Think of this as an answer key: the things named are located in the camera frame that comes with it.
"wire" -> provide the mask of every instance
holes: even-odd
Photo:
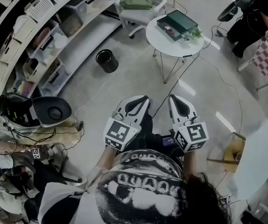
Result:
[[[205,60],[205,59],[203,59],[203,60],[204,60],[205,62],[208,62],[210,65],[214,66],[214,67],[216,68],[216,70],[218,71],[218,74],[219,74],[221,80],[222,80],[225,84],[227,84],[227,85],[233,87],[233,88],[236,90],[236,92],[237,92],[237,94],[238,94],[239,105],[240,105],[240,110],[241,110],[241,123],[240,123],[239,132],[238,132],[238,133],[240,133],[240,131],[241,131],[241,127],[242,127],[242,121],[243,121],[243,112],[242,112],[242,105],[241,105],[241,100],[240,100],[240,96],[239,96],[238,89],[237,89],[235,86],[233,86],[232,84],[229,84],[228,82],[226,82],[226,81],[222,78],[222,76],[221,76],[221,74],[220,74],[220,72],[219,72],[219,69],[218,69],[214,64],[212,64],[211,62],[209,62],[209,61],[207,61],[207,60]]]
[[[184,13],[184,14],[187,14],[188,13],[187,9],[181,3],[177,2],[176,0],[173,0],[173,1],[175,1],[178,5],[180,5],[182,8],[185,9],[186,13]]]
[[[217,184],[217,186],[216,186],[216,189],[217,189],[217,187],[219,186],[219,184],[221,184],[221,182],[224,180],[224,178],[226,177],[226,175],[228,174],[228,172],[226,172],[226,174],[224,175],[224,177],[221,179],[221,181]]]
[[[239,201],[241,201],[241,200],[238,200],[238,201],[235,201],[235,202],[233,202],[233,203],[229,203],[229,204],[232,205],[232,204],[237,203],[237,202],[239,202]]]
[[[221,27],[220,27],[221,23],[222,23],[222,22],[220,22],[218,26],[215,25],[215,26],[212,26],[212,27],[211,27],[211,32],[212,32],[212,38],[211,38],[211,41],[210,41],[210,43],[209,43],[206,47],[202,47],[202,49],[206,49],[206,48],[208,48],[208,47],[210,46],[210,44],[212,43],[212,41],[213,41],[213,36],[214,36],[214,33],[213,33],[213,28],[214,28],[214,27],[217,27],[216,30],[218,30],[218,28],[220,28],[220,29],[222,29],[222,30],[225,30],[224,28],[221,28]]]
[[[121,69],[119,72],[117,72],[116,74],[114,74],[113,76],[111,76],[108,80],[106,80],[104,83],[103,83],[103,85],[101,86],[101,88],[99,89],[99,91],[89,100],[89,101],[87,101],[83,106],[81,106],[80,108],[78,108],[76,111],[75,111],[75,114],[74,114],[74,117],[76,117],[76,114],[77,114],[77,112],[79,111],[79,110],[81,110],[81,109],[83,109],[86,105],[88,105],[99,93],[100,93],[100,91],[101,91],[101,89],[104,87],[104,85],[108,82],[108,81],[110,81],[113,77],[115,77],[116,75],[118,75],[118,74],[120,74],[123,70],[126,70],[127,68],[129,68],[132,64],[134,64],[134,62],[138,59],[138,58],[140,58],[149,48],[150,48],[150,46],[151,45],[149,45],[148,46],[148,48],[146,48],[145,50],[144,50],[144,52],[143,53],[141,53],[130,65],[128,65],[127,67],[125,67],[125,68],[123,68],[123,69]]]
[[[153,115],[152,118],[155,117],[155,115],[158,113],[158,111],[160,110],[160,108],[162,107],[162,105],[164,104],[165,100],[168,98],[168,96],[170,95],[170,93],[172,92],[173,88],[176,86],[176,84],[178,83],[178,81],[181,79],[181,77],[183,76],[183,74],[185,73],[185,71],[195,62],[195,60],[199,57],[200,55],[200,51],[199,54],[196,58],[194,58],[194,60],[188,65],[188,67],[182,72],[182,74],[180,75],[180,77],[177,79],[176,83],[174,84],[174,86],[171,88],[171,90],[169,91],[168,95],[165,97],[165,99],[162,101],[161,105],[159,106],[159,108],[157,109],[157,111],[155,112],[155,114]]]
[[[81,141],[81,139],[82,139],[82,137],[83,137],[83,135],[84,135],[84,133],[85,133],[85,131],[84,131],[84,126],[82,126],[82,128],[83,128],[83,134],[80,136],[79,141],[78,141],[73,147],[67,148],[66,151],[68,151],[68,150],[70,150],[70,149],[76,147],[76,145]]]
[[[248,206],[247,206],[248,211],[249,211],[253,216],[255,216],[255,215],[253,214],[253,212],[251,211],[251,207],[250,207],[250,205],[249,205],[247,199],[246,199],[246,203],[247,203],[247,205],[248,205]]]

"gray floor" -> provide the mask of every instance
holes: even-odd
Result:
[[[209,39],[212,35],[211,27],[219,24],[216,20],[217,16],[232,2],[232,0],[176,1],[186,7],[187,15],[199,24],[204,35]],[[184,12],[178,4],[176,7]],[[229,30],[237,18],[238,15],[232,21],[222,23],[221,27]],[[231,54],[224,39],[216,36],[215,29],[213,32],[213,40],[220,50],[213,45],[203,49],[200,57],[206,61],[199,57],[184,73],[172,93],[192,102],[201,119],[206,122],[210,140],[205,147],[197,151],[197,170],[207,173],[209,180],[218,186],[221,195],[228,195],[230,192],[226,184],[232,174],[228,173],[225,176],[226,173],[221,165],[206,161],[208,155],[211,158],[222,158],[223,151],[231,139],[230,130],[216,117],[216,112],[226,118],[236,131],[248,135],[268,118],[268,89],[260,93],[256,92],[256,87],[267,81],[254,66],[239,73],[237,66],[241,62]],[[253,55],[256,47],[257,44],[254,44],[247,49],[245,60]],[[110,49],[117,57],[120,65],[116,72],[107,74],[96,64],[95,54],[101,49]],[[61,97],[71,104],[73,111],[93,98],[76,114],[78,120],[84,121],[85,135],[74,149],[69,150],[69,168],[80,176],[84,177],[100,157],[104,149],[103,130],[108,117],[118,103],[133,95],[148,95],[152,98],[150,114],[153,115],[181,73],[193,60],[192,57],[188,58],[186,64],[169,82],[163,84],[155,65],[156,60],[152,56],[153,52],[154,50],[145,39],[143,30],[136,33],[135,38],[131,40],[127,36],[127,31],[119,28],[97,48],[64,87]],[[163,61],[167,70],[172,67],[175,60],[163,58]],[[235,88],[222,81],[218,70],[209,62],[218,68],[227,83],[236,87],[239,95]],[[165,102],[154,118],[154,132],[168,134],[171,125],[167,102]],[[254,208],[260,200],[268,200],[267,185],[262,186],[248,202]],[[246,201],[231,205],[234,222],[239,221],[239,216],[246,207]]]

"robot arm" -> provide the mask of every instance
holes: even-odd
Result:
[[[140,132],[140,124],[149,107],[150,100],[145,95],[122,100],[107,121],[103,133],[105,144],[123,151]]]
[[[174,123],[174,139],[184,153],[200,149],[209,139],[205,122],[199,122],[200,118],[188,100],[170,95],[169,113]]]

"dark hair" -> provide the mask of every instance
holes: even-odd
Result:
[[[188,178],[186,197],[190,223],[232,223],[230,210],[220,204],[220,194],[204,173]]]

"graphic t-shirt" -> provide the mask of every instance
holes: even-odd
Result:
[[[187,202],[181,173],[181,168],[170,158],[153,150],[119,154],[111,170],[95,167],[89,173],[85,192],[69,223],[182,223],[180,219],[187,209]],[[49,183],[42,200],[39,222],[48,208],[60,200],[59,196],[62,199],[81,191],[83,189]]]

